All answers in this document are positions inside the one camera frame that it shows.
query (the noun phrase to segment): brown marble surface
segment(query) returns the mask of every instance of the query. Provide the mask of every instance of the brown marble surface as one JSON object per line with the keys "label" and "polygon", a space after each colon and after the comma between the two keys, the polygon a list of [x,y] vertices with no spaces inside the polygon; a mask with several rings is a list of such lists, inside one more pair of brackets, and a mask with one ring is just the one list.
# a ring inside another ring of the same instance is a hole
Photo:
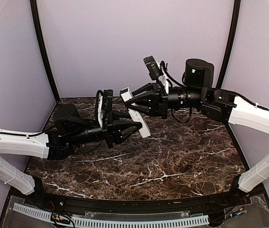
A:
{"label": "brown marble surface", "polygon": [[[93,98],[66,98],[84,118],[93,118]],[[114,98],[114,110],[126,111]],[[176,113],[186,118],[187,111]],[[63,161],[31,158],[27,174],[43,180],[47,192],[100,200],[167,200],[228,191],[245,171],[225,127],[193,112],[188,124],[144,116],[151,136],[139,133],[108,149],[87,144]]]}

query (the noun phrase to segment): cable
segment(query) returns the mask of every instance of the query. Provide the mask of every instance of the cable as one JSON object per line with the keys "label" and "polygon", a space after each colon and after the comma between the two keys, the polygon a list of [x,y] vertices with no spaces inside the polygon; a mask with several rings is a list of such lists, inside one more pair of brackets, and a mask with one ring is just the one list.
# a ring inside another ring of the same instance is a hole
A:
{"label": "cable", "polygon": [[50,202],[48,202],[45,206],[40,207],[40,206],[36,205],[36,204],[35,204],[29,197],[27,197],[27,200],[29,200],[29,201],[30,201],[35,207],[37,207],[38,209],[40,209],[40,210],[45,210],[45,211],[50,211],[50,212],[51,212],[51,210],[45,208]]}
{"label": "cable", "polygon": [[192,107],[190,107],[190,114],[188,115],[187,119],[185,121],[182,121],[180,120],[177,116],[175,116],[175,114],[173,113],[173,109],[171,109],[171,114],[172,114],[172,117],[178,122],[178,123],[181,123],[181,124],[186,124],[188,123],[190,120],[191,120],[191,117],[192,117]]}
{"label": "cable", "polygon": [[255,106],[257,108],[260,108],[262,110],[265,110],[265,111],[269,111],[269,108],[264,107],[264,106],[261,106],[261,105],[258,105],[256,103],[252,102],[251,100],[249,100],[248,98],[246,98],[244,95],[241,95],[241,94],[239,94],[237,92],[226,90],[226,89],[221,89],[221,90],[226,91],[226,92],[230,92],[230,93],[234,93],[235,95],[241,97],[243,100],[245,100],[246,102],[248,102],[250,105],[253,105],[253,106]]}
{"label": "cable", "polygon": [[181,83],[177,82],[172,76],[169,75],[169,73],[167,72],[167,65],[165,66],[165,62],[164,61],[161,61],[160,67],[163,69],[164,73],[169,77],[170,80],[172,80],[173,82],[175,82],[178,86],[184,87],[184,85],[182,85]]}
{"label": "cable", "polygon": [[173,86],[172,82],[169,79],[167,79],[167,81],[168,81],[169,87],[172,87]]}
{"label": "cable", "polygon": [[95,148],[93,148],[92,150],[87,151],[85,154],[91,153],[93,151],[95,151],[97,148],[99,148],[102,145],[103,141],[101,141]]}
{"label": "cable", "polygon": [[36,134],[17,134],[17,133],[9,133],[9,132],[0,132],[0,134],[5,134],[5,135],[13,135],[13,136],[23,136],[23,137],[35,137],[38,135],[41,135],[43,133],[46,133],[47,131],[50,131],[51,129],[55,128],[55,125],[51,125],[48,129],[43,130],[42,132],[36,133]]}
{"label": "cable", "polygon": [[216,202],[216,201],[209,201],[209,203],[217,204],[217,205],[219,205],[219,206],[221,206],[221,207],[227,207],[227,206],[230,206],[230,205],[231,205],[231,203],[222,204],[222,203],[218,203],[218,202]]}
{"label": "cable", "polygon": [[[54,203],[52,201],[50,201],[50,203],[52,204],[52,212],[51,212],[50,220],[54,223],[54,224],[51,223],[54,227],[57,227],[57,228],[66,228],[66,227],[69,227],[70,224],[72,224],[73,228],[76,227],[75,224],[74,224],[74,222],[73,222],[73,220],[72,220],[72,218],[69,217],[68,215],[54,213],[54,210],[55,210]],[[60,217],[66,218],[69,221],[69,224],[66,224],[66,226],[63,226],[63,225],[58,224],[58,221],[61,221],[62,220]]]}
{"label": "cable", "polygon": [[231,27],[230,27],[230,31],[229,31],[229,37],[228,37],[228,41],[227,41],[227,44],[226,44],[225,53],[224,53],[224,57],[223,57],[219,77],[218,77],[218,80],[217,80],[216,88],[221,88],[222,87],[224,76],[225,76],[226,70],[228,68],[229,60],[230,60],[230,57],[231,57],[231,51],[232,51],[232,48],[233,48],[233,43],[234,43],[235,34],[236,34],[237,22],[238,22],[239,11],[240,11],[240,2],[241,2],[241,0],[235,0],[234,1],[234,7],[233,7],[232,18],[231,18]]}
{"label": "cable", "polygon": [[226,220],[228,220],[228,219],[230,219],[230,218],[233,218],[233,217],[235,217],[235,216],[238,216],[238,215],[244,213],[244,210],[243,210],[243,209],[247,206],[248,201],[247,201],[247,199],[246,199],[245,197],[242,198],[242,199],[243,199],[243,201],[244,201],[244,203],[245,203],[243,207],[239,208],[236,212],[231,213],[226,219],[218,221],[219,219],[225,217],[227,214],[229,214],[231,211],[233,211],[233,210],[237,207],[237,205],[235,205],[235,206],[232,207],[230,210],[228,210],[226,213],[224,213],[224,215],[222,215],[222,216],[220,216],[220,217],[218,217],[218,218],[216,218],[216,219],[214,219],[214,220],[212,220],[212,221],[210,221],[210,222],[212,222],[212,223],[223,223],[223,222],[225,222]]}
{"label": "cable", "polygon": [[212,221],[210,221],[210,222],[215,222],[215,221],[217,221],[217,220],[219,220],[219,219],[225,217],[228,213],[230,213],[232,210],[234,210],[235,207],[237,207],[237,205],[235,205],[234,207],[232,207],[231,209],[229,209],[226,213],[224,213],[224,215],[221,215],[219,218],[216,218],[216,219],[214,219],[214,220],[212,220]]}

